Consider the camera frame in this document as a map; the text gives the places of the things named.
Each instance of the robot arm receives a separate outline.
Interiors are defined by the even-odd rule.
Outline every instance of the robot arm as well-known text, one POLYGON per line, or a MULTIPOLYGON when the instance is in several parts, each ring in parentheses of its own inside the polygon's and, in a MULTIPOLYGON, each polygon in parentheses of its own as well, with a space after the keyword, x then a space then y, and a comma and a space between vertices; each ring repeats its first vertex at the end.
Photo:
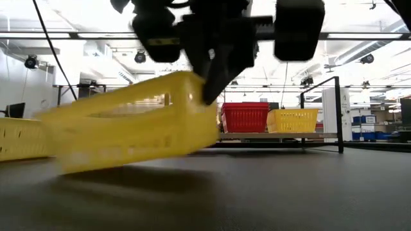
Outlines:
MULTIPOLYGON (((122 12, 130 0, 111 0, 122 12)), ((276 20, 251 17, 251 0, 132 0, 133 29, 155 62, 175 62, 183 49, 193 72, 205 79, 203 100, 211 104, 244 69, 254 66, 258 41, 275 40, 280 60, 313 57, 324 20, 322 0, 277 0, 276 20), (173 24, 170 8, 190 7, 173 24)))

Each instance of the computer monitor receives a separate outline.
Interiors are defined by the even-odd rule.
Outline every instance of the computer monitor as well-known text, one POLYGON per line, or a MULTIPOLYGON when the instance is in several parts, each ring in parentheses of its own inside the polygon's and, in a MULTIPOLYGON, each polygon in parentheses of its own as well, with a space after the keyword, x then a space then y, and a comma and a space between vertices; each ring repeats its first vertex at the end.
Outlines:
POLYGON ((25 108, 26 103, 16 103, 12 105, 7 105, 6 110, 0 112, 4 113, 5 117, 22 119, 25 108))

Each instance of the black table surface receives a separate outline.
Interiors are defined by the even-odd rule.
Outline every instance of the black table surface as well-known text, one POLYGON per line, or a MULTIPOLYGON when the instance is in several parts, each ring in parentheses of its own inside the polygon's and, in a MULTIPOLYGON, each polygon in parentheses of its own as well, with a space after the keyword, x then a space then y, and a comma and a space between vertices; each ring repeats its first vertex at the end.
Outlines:
POLYGON ((411 155, 221 150, 57 176, 0 164, 0 230, 409 230, 411 155))

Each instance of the fluorescent light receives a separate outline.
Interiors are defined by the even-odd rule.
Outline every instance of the fluorescent light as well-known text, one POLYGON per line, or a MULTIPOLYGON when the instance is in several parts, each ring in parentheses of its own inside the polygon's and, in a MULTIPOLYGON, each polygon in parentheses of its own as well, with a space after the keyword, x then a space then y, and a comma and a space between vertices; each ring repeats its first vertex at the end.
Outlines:
MULTIPOLYGON (((49 33, 49 37, 56 39, 68 39, 70 35, 68 33, 49 33)), ((0 38, 2 39, 45 39, 46 35, 44 33, 0 33, 0 38)))
POLYGON ((78 36, 85 39, 137 38, 134 33, 79 33, 78 36))
POLYGON ((329 39, 399 39, 402 33, 330 33, 329 39))

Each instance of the ceiling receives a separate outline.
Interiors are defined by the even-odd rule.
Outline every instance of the ceiling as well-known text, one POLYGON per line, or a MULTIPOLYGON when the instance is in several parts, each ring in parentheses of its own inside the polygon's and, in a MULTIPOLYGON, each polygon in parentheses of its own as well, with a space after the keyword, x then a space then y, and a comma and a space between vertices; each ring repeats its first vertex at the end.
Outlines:
MULTIPOLYGON (((133 18, 132 6, 128 6, 125 12, 120 15, 112 9, 108 0, 82 0, 77 1, 76 4, 70 0, 37 1, 49 31, 131 31, 129 22, 133 18)), ((374 1, 376 7, 373 10, 370 10, 372 0, 325 0, 324 2, 326 4, 326 19, 322 30, 326 32, 392 32, 393 25, 402 25, 399 16, 382 0, 374 1)), ((181 15, 188 13, 188 9, 175 10, 173 13, 179 19, 181 15)), ((252 15, 275 16, 275 1, 254 0, 252 15)), ((32 0, 0 1, 0 30, 41 31, 32 0)), ((56 47, 67 47, 72 41, 53 43, 56 47)), ((140 80, 152 78, 167 71, 190 68, 184 55, 174 64, 157 64, 150 59, 143 64, 135 63, 134 56, 137 49, 141 49, 140 43, 136 40, 108 40, 105 43, 111 47, 117 62, 130 74, 140 77, 140 80)), ((369 80, 371 85, 409 85, 408 78, 411 79, 411 71, 408 69, 411 66, 408 66, 410 62, 407 60, 410 60, 411 53, 407 49, 411 47, 411 42, 391 42, 378 47, 379 49, 372 50, 375 57, 372 64, 359 64, 355 60, 332 68, 332 73, 328 73, 328 69, 324 68, 326 64, 333 65, 335 58, 355 57, 365 47, 375 45, 371 43, 373 42, 320 41, 314 58, 309 62, 286 63, 273 57, 273 42, 261 42, 255 67, 241 73, 237 82, 239 85, 270 85, 272 87, 259 90, 250 90, 245 86, 227 89, 239 93, 227 94, 226 100, 259 101, 259 98, 268 98, 268 100, 278 101, 278 98, 281 97, 294 103, 298 92, 301 91, 298 88, 301 78, 306 76, 312 76, 314 83, 319 83, 339 75, 344 86, 361 85, 366 80, 369 80)), ((10 47, 13 46, 20 49, 22 47, 48 47, 48 44, 41 40, 12 40, 10 47)), ((53 62, 52 56, 45 55, 41 58, 53 62)), ((95 60, 90 60, 87 64, 90 64, 91 69, 92 67, 98 68, 95 60)), ((105 74, 89 71, 87 76, 95 75, 97 79, 104 77, 112 79, 112 76, 104 76, 105 74)), ((377 97, 388 90, 390 89, 371 89, 370 94, 377 97)), ((351 91, 353 95, 361 94, 362 89, 353 87, 351 91)), ((310 94, 312 96, 320 95, 319 92, 310 94)))

